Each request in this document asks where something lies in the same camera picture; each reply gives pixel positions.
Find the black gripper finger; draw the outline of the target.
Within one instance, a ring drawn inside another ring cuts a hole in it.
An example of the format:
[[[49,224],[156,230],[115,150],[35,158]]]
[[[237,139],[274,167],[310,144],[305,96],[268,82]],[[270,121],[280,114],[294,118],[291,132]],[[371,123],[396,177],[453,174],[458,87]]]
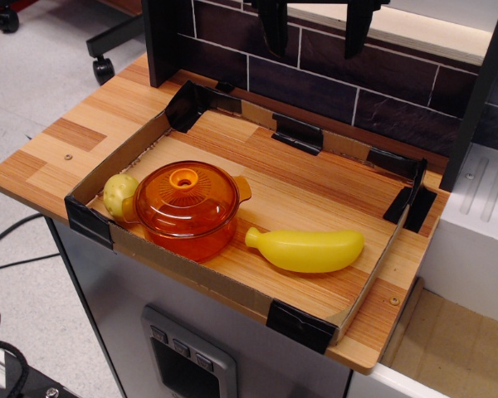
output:
[[[275,56],[284,56],[288,42],[287,2],[258,0],[256,9],[269,51]]]
[[[374,12],[382,7],[378,0],[348,1],[344,58],[352,59],[364,48]]]

